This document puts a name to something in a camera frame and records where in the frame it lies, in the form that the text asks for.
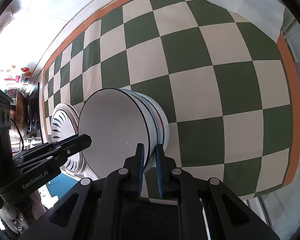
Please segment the silver bolt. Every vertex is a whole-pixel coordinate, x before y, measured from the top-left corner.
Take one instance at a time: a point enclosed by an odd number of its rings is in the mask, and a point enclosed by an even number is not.
[[[211,179],[210,179],[210,183],[211,183],[212,185],[218,185],[218,184],[220,183],[220,180],[217,179],[217,178],[211,178]]]
[[[180,175],[180,174],[182,173],[182,170],[180,170],[180,169],[173,169],[173,170],[172,170],[172,173],[173,173],[174,175]]]
[[[91,180],[89,178],[84,178],[80,181],[80,183],[84,186],[89,185]]]
[[[124,174],[127,174],[127,173],[128,173],[128,169],[126,169],[126,168],[121,168],[119,170],[119,174],[121,174],[121,175],[124,175]]]

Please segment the checkered tablecloth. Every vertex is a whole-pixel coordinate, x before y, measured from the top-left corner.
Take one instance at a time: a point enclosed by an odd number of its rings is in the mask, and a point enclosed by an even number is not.
[[[48,134],[54,107],[79,113],[101,88],[146,94],[170,126],[166,155],[243,199],[283,185],[292,143],[290,88],[277,45],[205,0],[132,0],[93,22],[44,74]],[[159,198],[155,168],[143,196]]]

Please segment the orange border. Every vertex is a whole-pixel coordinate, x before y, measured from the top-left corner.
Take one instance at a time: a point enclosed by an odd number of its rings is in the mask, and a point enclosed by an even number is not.
[[[292,145],[290,151],[289,167],[283,185],[286,186],[293,181],[296,174],[299,155],[300,155],[300,85],[294,62],[292,60],[290,51],[280,35],[277,41],[277,46],[280,51],[284,67],[286,69],[288,82],[290,85],[291,103],[293,111],[293,131],[292,131]]]
[[[52,54],[52,56],[49,58],[47,63],[43,67],[43,77],[42,77],[42,84],[44,84],[44,77],[45,77],[45,72],[49,66],[55,61],[56,57],[64,51],[66,47],[70,45],[70,43],[83,31],[85,31],[94,21],[100,19],[103,17],[105,14],[108,12],[112,11],[113,9],[124,5],[125,3],[129,2],[131,0],[115,0],[102,9],[96,11],[94,14],[92,14],[88,19],[86,19],[80,26],[78,26],[59,46],[59,48]],[[42,93],[42,112],[43,112],[43,117],[45,120],[45,109],[44,109],[44,91]],[[48,139],[48,134],[47,134],[47,125],[46,122],[43,122],[44,128],[45,128],[45,134]]]

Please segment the black cable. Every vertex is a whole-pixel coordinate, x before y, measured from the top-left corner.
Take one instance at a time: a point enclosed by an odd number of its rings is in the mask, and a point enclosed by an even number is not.
[[[23,143],[23,138],[22,138],[22,136],[21,136],[21,133],[20,133],[20,131],[19,131],[19,128],[17,127],[16,123],[15,123],[12,119],[10,119],[10,120],[11,120],[11,122],[13,123],[13,125],[17,128],[18,134],[19,134],[20,139],[21,139],[21,142],[22,142],[22,150],[21,150],[21,151],[23,151],[23,150],[24,150],[24,143]]]

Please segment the metal rivet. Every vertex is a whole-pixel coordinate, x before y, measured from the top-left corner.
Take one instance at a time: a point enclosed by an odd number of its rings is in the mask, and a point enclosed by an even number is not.
[[[212,185],[218,185],[219,182],[220,182],[220,180],[217,179],[217,178],[211,178],[211,179],[210,179],[210,183],[211,183]]]
[[[121,175],[124,175],[124,174],[127,174],[127,173],[128,173],[128,169],[126,169],[126,168],[121,168],[119,170],[119,174],[121,174]]]
[[[89,178],[84,178],[84,179],[82,179],[81,181],[80,181],[80,183],[82,184],[82,185],[89,185],[90,184],[90,182],[91,182],[91,180],[89,179]]]
[[[172,170],[172,173],[173,173],[174,175],[180,175],[181,172],[182,172],[182,170],[180,170],[180,169],[173,169],[173,170]]]

